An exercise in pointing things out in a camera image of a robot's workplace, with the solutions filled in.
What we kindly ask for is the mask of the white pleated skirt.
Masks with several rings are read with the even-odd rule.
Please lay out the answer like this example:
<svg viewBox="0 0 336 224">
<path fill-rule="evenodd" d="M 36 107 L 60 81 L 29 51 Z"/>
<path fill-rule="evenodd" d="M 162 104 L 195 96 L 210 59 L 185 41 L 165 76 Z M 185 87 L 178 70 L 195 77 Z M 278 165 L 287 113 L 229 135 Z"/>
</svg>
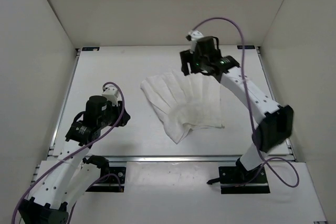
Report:
<svg viewBox="0 0 336 224">
<path fill-rule="evenodd" d="M 221 85 L 212 76 L 172 71 L 145 78 L 140 88 L 175 144 L 191 130 L 224 127 Z"/>
</svg>

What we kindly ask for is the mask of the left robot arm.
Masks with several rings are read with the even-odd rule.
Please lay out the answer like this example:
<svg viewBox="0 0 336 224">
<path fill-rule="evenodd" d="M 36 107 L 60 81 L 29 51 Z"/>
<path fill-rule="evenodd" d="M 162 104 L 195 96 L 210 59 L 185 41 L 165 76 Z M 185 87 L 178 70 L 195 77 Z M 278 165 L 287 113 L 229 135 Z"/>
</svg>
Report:
<svg viewBox="0 0 336 224">
<path fill-rule="evenodd" d="M 94 95 L 78 113 L 67 134 L 58 162 L 35 182 L 36 191 L 24 193 L 16 210 L 24 223 L 68 223 L 81 195 L 92 185 L 115 177 L 109 162 L 98 155 L 87 157 L 91 147 L 103 138 L 104 128 L 125 126 L 130 119 L 116 94 Z"/>
</svg>

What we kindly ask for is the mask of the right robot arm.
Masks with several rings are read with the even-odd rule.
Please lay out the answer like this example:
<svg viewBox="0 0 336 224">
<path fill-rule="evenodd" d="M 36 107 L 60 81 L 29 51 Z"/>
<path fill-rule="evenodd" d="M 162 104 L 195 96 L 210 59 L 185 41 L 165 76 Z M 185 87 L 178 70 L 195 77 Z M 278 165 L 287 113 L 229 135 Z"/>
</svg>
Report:
<svg viewBox="0 0 336 224">
<path fill-rule="evenodd" d="M 268 153 L 291 136 L 293 109 L 289 105 L 281 106 L 264 94 L 242 74 L 242 65 L 232 56 L 223 57 L 217 37 L 194 31 L 186 39 L 191 42 L 191 48 L 180 52 L 182 72 L 214 77 L 251 109 L 253 121 L 257 123 L 253 128 L 253 143 L 237 160 L 235 169 L 236 178 L 248 182 Z"/>
</svg>

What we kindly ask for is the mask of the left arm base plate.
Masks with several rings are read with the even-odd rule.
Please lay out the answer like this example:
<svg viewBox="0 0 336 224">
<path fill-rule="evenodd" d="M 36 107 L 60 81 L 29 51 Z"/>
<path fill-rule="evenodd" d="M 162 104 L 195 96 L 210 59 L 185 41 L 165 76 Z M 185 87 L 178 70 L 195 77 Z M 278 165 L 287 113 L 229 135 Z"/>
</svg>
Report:
<svg viewBox="0 0 336 224">
<path fill-rule="evenodd" d="M 127 174 L 126 163 L 112 164 L 108 170 L 101 171 L 99 180 L 86 192 L 123 193 Z"/>
</svg>

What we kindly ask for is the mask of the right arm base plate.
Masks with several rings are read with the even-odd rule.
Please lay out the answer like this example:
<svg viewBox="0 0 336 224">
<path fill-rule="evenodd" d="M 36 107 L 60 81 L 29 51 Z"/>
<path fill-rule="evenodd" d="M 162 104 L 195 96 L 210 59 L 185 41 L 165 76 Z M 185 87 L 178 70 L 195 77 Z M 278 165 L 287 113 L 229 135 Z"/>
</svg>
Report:
<svg viewBox="0 0 336 224">
<path fill-rule="evenodd" d="M 207 184 L 220 184 L 221 194 L 269 194 L 270 188 L 264 168 L 244 175 L 236 166 L 220 166 L 219 177 Z"/>
</svg>

